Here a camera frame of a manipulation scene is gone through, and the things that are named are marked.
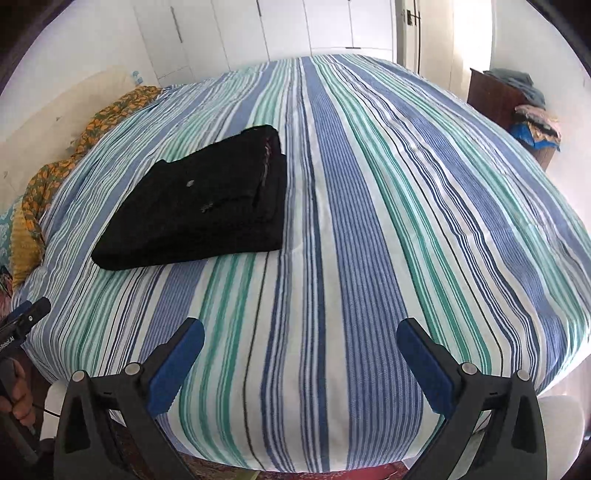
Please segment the person left hand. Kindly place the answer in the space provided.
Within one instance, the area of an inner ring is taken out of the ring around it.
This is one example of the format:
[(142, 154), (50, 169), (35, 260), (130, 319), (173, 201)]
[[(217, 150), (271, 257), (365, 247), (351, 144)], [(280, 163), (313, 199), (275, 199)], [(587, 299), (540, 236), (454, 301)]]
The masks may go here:
[(27, 383), (26, 372), (22, 365), (15, 359), (7, 359), (5, 364), (14, 375), (12, 386), (7, 389), (10, 398), (1, 397), (1, 412), (12, 413), (25, 427), (32, 427), (35, 423), (33, 408), (33, 395)]

